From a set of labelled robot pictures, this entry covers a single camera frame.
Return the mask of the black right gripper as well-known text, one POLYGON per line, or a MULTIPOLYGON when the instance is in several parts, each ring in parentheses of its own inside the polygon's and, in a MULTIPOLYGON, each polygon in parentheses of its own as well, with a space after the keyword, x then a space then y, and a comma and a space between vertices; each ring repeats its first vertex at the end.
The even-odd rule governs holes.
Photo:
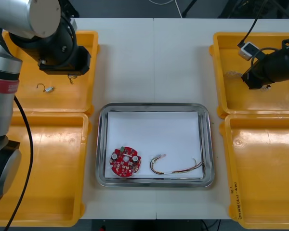
POLYGON ((263 86, 272 84, 268 75, 269 66, 264 62, 255 62, 251 67, 242 75, 243 82, 250 90, 261 89, 263 86))

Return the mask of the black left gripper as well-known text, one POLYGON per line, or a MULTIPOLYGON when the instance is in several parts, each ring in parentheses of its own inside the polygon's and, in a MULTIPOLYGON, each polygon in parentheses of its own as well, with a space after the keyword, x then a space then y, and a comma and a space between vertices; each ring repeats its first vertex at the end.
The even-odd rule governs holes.
POLYGON ((73 54, 71 61, 63 67, 46 67, 41 64, 39 69, 48 75, 72 75, 82 76, 90 69, 91 55, 83 46, 78 46, 75 54, 73 54))

